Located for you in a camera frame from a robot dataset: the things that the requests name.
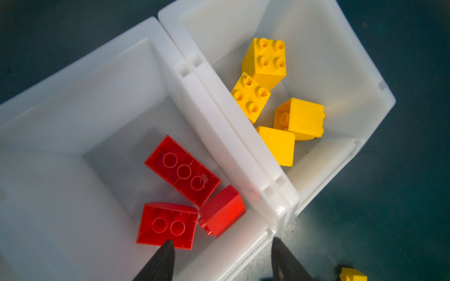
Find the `red rectangular block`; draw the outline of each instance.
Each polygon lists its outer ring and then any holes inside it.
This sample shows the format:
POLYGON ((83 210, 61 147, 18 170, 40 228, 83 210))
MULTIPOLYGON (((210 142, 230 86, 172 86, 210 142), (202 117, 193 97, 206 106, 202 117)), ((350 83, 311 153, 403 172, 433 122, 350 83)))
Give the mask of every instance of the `red rectangular block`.
POLYGON ((198 211, 194 207, 152 202, 144 205, 137 244, 162 246, 172 239, 177 249, 190 250, 198 211))
POLYGON ((219 237, 245 214, 239 192, 231 185, 200 208, 198 223, 208 233, 219 237))
POLYGON ((171 137, 166 136, 145 164, 201 207, 221 180, 171 137))

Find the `toy block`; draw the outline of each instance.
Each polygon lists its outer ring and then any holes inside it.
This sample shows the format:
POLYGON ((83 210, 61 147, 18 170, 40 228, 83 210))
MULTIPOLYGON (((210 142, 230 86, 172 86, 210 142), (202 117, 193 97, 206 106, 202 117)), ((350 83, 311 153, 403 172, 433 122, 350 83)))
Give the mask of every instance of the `toy block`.
POLYGON ((256 128, 256 131, 270 152, 272 152, 278 164, 292 167, 294 162, 295 134, 262 126, 256 128))
POLYGON ((245 72, 239 78, 231 94, 252 124, 258 119, 270 97, 270 92, 245 72))
POLYGON ((198 211, 194 207, 153 202, 144 205, 137 244, 161 246, 168 239, 177 249, 190 250, 198 211))
POLYGON ((209 236, 219 237, 245 214, 239 192, 231 185, 200 208, 198 223, 209 236))
POLYGON ((295 140, 320 138, 324 133, 325 108, 317 103, 290 98, 275 110, 274 129, 295 133, 295 140))
POLYGON ((284 42, 254 38, 242 61, 241 70, 271 91, 286 76, 284 42))
POLYGON ((197 207, 205 204, 221 182, 170 136, 162 140, 145 165, 197 207))
POLYGON ((341 281, 367 281, 367 276, 354 268, 342 268, 341 281))

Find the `storage bin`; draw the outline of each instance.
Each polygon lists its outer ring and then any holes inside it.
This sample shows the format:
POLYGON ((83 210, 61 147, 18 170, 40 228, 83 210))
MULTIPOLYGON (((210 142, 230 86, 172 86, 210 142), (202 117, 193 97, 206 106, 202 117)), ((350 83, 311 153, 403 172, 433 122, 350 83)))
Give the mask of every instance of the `storage bin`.
POLYGON ((244 197, 220 238, 197 227, 174 280, 222 280, 267 245, 278 193, 155 18, 0 106, 0 272, 17 280, 132 280, 144 203, 192 205, 144 165, 170 135, 244 197))
POLYGON ((335 0, 177 0, 158 18, 275 182, 288 210, 284 225, 359 152, 395 104, 335 0), (252 126, 230 90, 255 37, 286 43, 287 76, 252 126), (293 167, 280 168, 254 127, 272 127, 275 109, 292 97, 325 106, 324 134, 296 142, 293 167))

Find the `yellow lego brick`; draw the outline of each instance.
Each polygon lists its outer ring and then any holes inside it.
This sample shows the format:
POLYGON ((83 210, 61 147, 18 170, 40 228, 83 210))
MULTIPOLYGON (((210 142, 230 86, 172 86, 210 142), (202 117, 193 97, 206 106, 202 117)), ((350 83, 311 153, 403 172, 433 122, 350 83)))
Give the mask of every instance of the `yellow lego brick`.
POLYGON ((295 133, 295 140, 320 138, 324 133, 323 105, 291 98, 275 110, 274 129, 295 133))
POLYGON ((268 91, 286 76, 284 42, 254 38, 241 65, 247 73, 268 91))
POLYGON ((271 95, 266 88, 261 87, 245 72, 239 78, 231 94, 252 124, 258 119, 271 95))
POLYGON ((295 134, 262 126, 256 128, 256 131, 270 152, 272 152, 278 164, 292 167, 294 163, 295 134))
POLYGON ((367 276, 354 268, 342 268, 341 281, 367 281, 367 276))

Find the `dark background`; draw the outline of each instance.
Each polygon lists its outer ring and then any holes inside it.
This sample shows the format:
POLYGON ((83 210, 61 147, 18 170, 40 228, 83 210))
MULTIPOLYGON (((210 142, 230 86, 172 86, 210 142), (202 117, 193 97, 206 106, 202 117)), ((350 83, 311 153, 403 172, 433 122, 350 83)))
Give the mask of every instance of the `dark background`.
MULTIPOLYGON (((0 0, 0 103, 169 2, 0 0)), ((450 1, 338 2, 397 104, 281 237, 318 280, 450 280, 450 1)))

